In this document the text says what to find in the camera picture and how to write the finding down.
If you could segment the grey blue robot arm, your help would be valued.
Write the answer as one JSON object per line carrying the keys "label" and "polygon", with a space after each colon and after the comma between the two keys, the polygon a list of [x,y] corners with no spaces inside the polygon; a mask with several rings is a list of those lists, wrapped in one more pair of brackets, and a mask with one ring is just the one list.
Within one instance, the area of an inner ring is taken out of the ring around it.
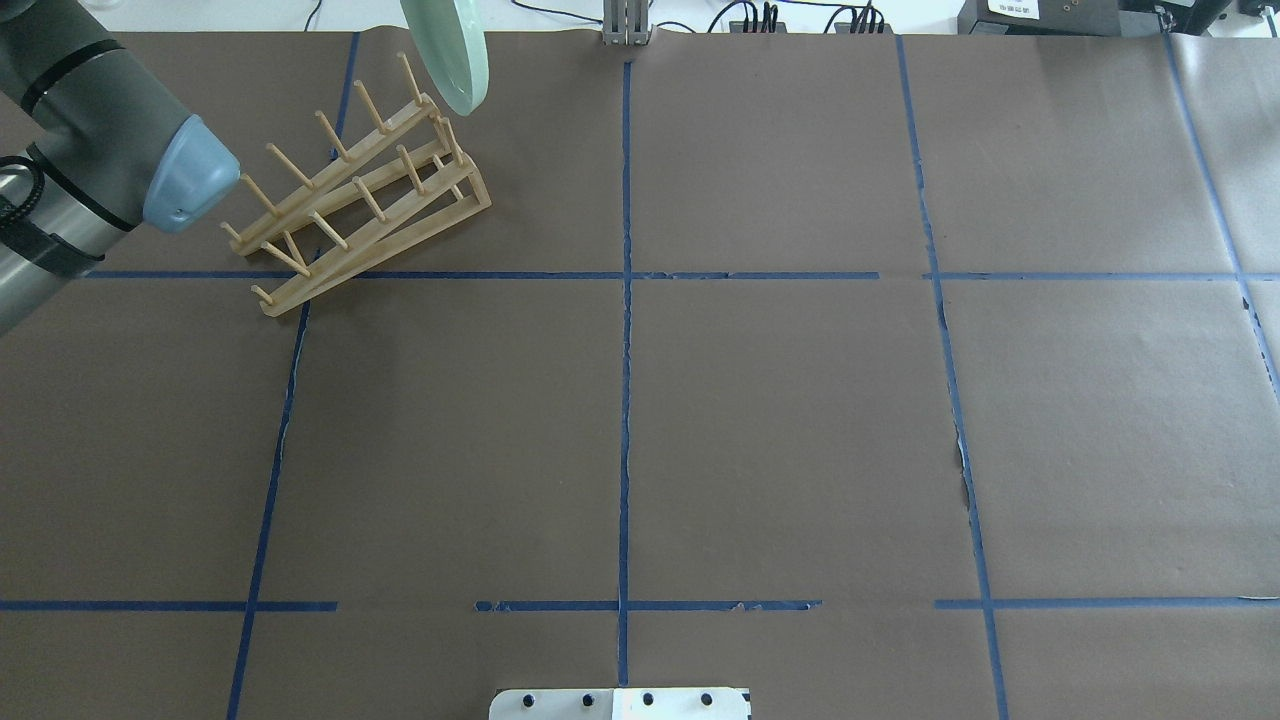
{"label": "grey blue robot arm", "polygon": [[175,234],[241,178],[234,154],[78,1],[5,1],[3,94],[42,135],[3,156],[12,331],[140,225]]}

